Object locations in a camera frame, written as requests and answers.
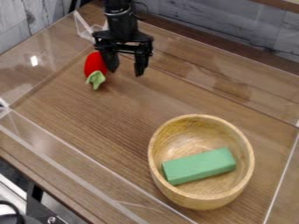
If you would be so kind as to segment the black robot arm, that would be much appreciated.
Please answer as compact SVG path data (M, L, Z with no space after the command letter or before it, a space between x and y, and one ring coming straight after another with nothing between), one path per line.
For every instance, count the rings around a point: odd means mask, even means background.
M153 37L137 29L139 17L133 11L132 0L105 0L104 14L108 28L95 31L95 49L100 52L107 70L115 72L119 67L119 53L135 55L135 76L144 74L149 58L153 55Z

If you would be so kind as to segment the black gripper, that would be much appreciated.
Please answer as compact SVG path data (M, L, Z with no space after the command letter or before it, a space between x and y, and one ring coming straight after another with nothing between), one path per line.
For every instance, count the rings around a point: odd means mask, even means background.
M128 39L116 38L109 30L95 31L95 49L100 51L107 70L115 72L120 65L117 53L135 55L135 76L144 74L149 56L153 54L153 37L136 31Z

